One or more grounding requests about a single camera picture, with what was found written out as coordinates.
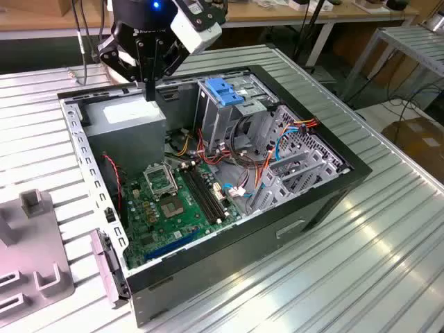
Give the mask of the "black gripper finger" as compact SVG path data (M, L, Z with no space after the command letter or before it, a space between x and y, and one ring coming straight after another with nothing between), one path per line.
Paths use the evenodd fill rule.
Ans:
M124 49L125 46L130 46L130 50L133 51L133 55L131 55L129 51L124 52L134 59L134 63L128 62L120 57L119 47ZM146 69L146 62L139 52L139 45L134 40L132 42L126 40L123 44L120 44L119 38L111 34L98 45L98 49L100 60L128 82L143 85L144 98L150 101L151 73L150 69Z
M150 41L150 100L155 100L156 82L171 76L189 55L183 43L174 36L154 36Z

